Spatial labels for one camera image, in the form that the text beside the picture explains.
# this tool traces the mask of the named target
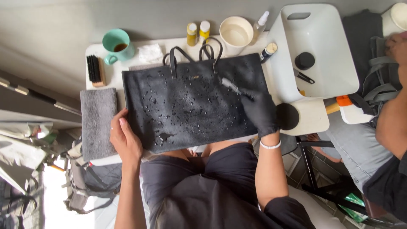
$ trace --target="pink fingernail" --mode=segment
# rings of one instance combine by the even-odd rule
[[[120,125],[124,125],[126,123],[126,119],[125,118],[120,118],[119,122],[120,122]]]

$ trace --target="black leather tote bag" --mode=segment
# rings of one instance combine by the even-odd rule
[[[190,62],[177,63],[175,49]],[[208,60],[202,60],[202,51]],[[144,149],[159,154],[257,133],[240,95],[223,86],[221,79],[267,92],[259,54],[220,59],[221,55],[222,46],[214,59],[212,47],[205,44],[195,62],[174,47],[164,56],[162,67],[123,72],[128,120]]]

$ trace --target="brown liquid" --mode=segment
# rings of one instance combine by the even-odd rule
[[[125,49],[127,47],[127,44],[118,44],[116,45],[116,47],[114,47],[113,51],[114,52],[120,52],[123,49]]]

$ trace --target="white cup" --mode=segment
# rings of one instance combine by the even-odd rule
[[[244,18],[228,17],[219,27],[219,34],[224,43],[227,56],[239,55],[253,39],[253,27]]]
[[[382,18],[384,37],[407,31],[407,4],[402,2],[394,4],[382,14]]]

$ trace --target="shoe brush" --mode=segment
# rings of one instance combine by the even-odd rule
[[[105,70],[103,67],[103,60],[95,55],[87,56],[86,62],[88,64],[89,80],[94,87],[106,86]]]

